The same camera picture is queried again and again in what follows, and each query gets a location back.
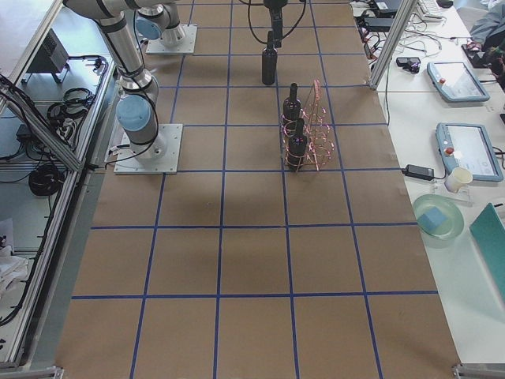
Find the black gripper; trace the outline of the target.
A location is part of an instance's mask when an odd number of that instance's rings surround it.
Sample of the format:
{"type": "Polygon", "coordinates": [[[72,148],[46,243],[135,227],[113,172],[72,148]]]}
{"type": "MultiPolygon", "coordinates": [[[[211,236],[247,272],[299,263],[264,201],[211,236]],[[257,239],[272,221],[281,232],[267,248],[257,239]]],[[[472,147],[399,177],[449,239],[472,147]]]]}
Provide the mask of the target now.
{"type": "Polygon", "coordinates": [[[273,32],[275,34],[282,34],[282,8],[287,5],[287,0],[263,0],[263,5],[269,11],[273,32]]]}

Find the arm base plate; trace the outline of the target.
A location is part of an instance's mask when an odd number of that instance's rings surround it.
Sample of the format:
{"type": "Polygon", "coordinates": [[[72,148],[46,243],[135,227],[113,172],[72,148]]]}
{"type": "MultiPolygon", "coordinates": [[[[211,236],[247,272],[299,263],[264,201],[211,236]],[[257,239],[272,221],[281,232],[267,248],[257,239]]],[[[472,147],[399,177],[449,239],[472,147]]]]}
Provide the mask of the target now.
{"type": "Polygon", "coordinates": [[[128,147],[121,149],[118,162],[114,165],[115,174],[176,174],[181,149],[183,134],[182,124],[160,124],[158,136],[154,144],[142,154],[146,147],[133,145],[124,131],[122,131],[122,144],[128,147]]]}
{"type": "Polygon", "coordinates": [[[146,49],[151,55],[193,54],[196,45],[196,24],[179,24],[166,29],[159,39],[150,40],[146,49]]]}

